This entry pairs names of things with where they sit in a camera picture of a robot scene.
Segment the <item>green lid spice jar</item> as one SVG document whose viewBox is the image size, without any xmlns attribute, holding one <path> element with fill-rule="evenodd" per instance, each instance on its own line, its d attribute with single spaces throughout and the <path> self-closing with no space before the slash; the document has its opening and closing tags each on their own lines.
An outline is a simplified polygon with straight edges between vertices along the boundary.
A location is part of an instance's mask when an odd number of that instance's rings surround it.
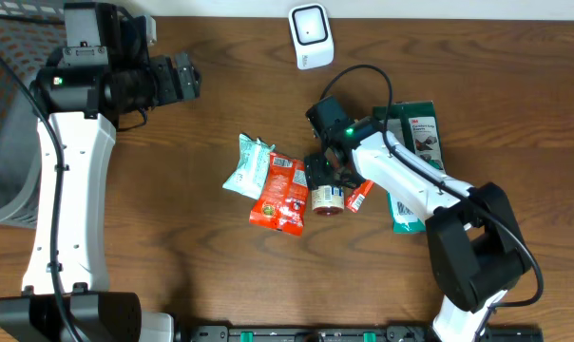
<svg viewBox="0 0 574 342">
<path fill-rule="evenodd" d="M 312 209 L 321 216 L 333 216 L 344 211 L 344 192 L 341 187 L 321 185 L 311 192 Z"/>
</svg>

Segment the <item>red sachet stick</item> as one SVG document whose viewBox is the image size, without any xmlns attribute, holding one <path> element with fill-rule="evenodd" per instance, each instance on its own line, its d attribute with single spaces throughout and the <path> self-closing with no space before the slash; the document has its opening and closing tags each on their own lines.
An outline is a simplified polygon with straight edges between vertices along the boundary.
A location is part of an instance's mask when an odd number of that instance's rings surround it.
<svg viewBox="0 0 574 342">
<path fill-rule="evenodd" d="M 360 186 L 355 188 L 351 195 L 346 199 L 346 207 L 353 213 L 357 213 L 368 196 L 369 192 L 372 190 L 374 182 L 371 180 L 364 181 Z"/>
</svg>

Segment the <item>orange snack packet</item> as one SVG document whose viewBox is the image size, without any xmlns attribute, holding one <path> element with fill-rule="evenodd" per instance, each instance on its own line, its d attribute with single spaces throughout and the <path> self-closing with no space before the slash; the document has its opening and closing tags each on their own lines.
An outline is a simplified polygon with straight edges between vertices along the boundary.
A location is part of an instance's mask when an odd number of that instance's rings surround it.
<svg viewBox="0 0 574 342">
<path fill-rule="evenodd" d="M 266 182 L 249 222 L 299 237 L 308 194 L 304 162 L 271 152 Z"/>
</svg>

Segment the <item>mint green wipes pack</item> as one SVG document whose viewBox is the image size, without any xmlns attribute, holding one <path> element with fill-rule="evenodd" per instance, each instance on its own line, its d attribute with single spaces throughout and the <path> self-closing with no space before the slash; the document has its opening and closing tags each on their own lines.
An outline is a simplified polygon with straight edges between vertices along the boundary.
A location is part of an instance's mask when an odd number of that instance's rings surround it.
<svg viewBox="0 0 574 342">
<path fill-rule="evenodd" d="M 258 200 L 266 182 L 270 153 L 274 149 L 273 144 L 268 145 L 260 139 L 253 140 L 240 134 L 239 163 L 222 188 Z"/>
</svg>

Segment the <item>green product pouch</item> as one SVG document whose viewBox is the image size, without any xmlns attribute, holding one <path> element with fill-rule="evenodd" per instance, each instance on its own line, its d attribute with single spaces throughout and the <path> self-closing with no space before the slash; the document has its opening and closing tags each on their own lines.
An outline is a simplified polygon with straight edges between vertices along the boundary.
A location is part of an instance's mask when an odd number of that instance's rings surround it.
<svg viewBox="0 0 574 342">
<path fill-rule="evenodd" d="M 445 164 L 433 102 L 401 102 L 392 106 L 389 130 L 412 153 L 444 172 Z M 396 234 L 426 231 L 425 224 L 392 193 L 387 195 Z"/>
</svg>

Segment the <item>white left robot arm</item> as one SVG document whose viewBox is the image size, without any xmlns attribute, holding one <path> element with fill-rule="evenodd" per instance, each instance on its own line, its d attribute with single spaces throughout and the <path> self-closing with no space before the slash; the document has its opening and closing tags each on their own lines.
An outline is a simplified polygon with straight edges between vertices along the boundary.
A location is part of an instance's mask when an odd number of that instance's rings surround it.
<svg viewBox="0 0 574 342">
<path fill-rule="evenodd" d="M 18 296 L 0 298 L 0 328 L 18 341 L 182 341 L 171 313 L 113 292 L 105 261 L 105 186 L 121 115 L 196 99 L 186 53 L 109 55 L 67 47 L 29 92 L 39 114 L 34 247 Z"/>
</svg>

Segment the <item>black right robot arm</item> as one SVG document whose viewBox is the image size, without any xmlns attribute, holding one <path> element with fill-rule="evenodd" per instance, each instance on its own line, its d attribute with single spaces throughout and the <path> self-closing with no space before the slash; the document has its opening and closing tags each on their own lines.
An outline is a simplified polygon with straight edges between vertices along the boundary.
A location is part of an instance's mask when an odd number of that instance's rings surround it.
<svg viewBox="0 0 574 342">
<path fill-rule="evenodd" d="M 527 248 L 506 193 L 457 180 L 414 155 L 373 117 L 307 117 L 321 143 L 314 180 L 355 188 L 372 181 L 424 221 L 434 279 L 444 298 L 430 325 L 434 341 L 479 341 L 507 292 L 538 262 Z"/>
</svg>

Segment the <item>white barcode scanner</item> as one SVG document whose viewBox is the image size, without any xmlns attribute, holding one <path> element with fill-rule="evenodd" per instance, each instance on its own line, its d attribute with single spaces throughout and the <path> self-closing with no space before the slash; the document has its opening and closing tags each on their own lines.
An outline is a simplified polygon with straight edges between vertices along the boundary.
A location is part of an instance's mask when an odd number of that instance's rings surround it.
<svg viewBox="0 0 574 342">
<path fill-rule="evenodd" d="M 298 69 L 325 67 L 334 60 L 335 44 L 324 6 L 319 3 L 296 6 L 290 9 L 288 21 Z"/>
</svg>

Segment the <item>grey plastic mesh basket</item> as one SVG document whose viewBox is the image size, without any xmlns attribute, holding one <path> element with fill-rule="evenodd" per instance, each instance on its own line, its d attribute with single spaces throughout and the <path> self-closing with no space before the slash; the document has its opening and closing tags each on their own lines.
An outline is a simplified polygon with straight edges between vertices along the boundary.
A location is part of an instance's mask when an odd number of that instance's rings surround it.
<svg viewBox="0 0 574 342">
<path fill-rule="evenodd" d="M 0 0 L 0 224 L 36 226 L 40 148 L 38 117 L 13 79 L 35 79 L 53 50 L 66 43 L 64 3 Z"/>
</svg>

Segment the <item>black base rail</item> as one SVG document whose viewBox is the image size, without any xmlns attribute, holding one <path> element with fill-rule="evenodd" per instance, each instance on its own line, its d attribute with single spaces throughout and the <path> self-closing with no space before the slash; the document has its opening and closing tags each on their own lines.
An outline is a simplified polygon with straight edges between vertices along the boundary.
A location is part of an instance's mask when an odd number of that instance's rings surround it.
<svg viewBox="0 0 574 342">
<path fill-rule="evenodd" d="M 388 326 L 386 328 L 228 328 L 198 326 L 181 335 L 187 342 L 430 342 L 438 341 L 430 328 Z"/>
</svg>

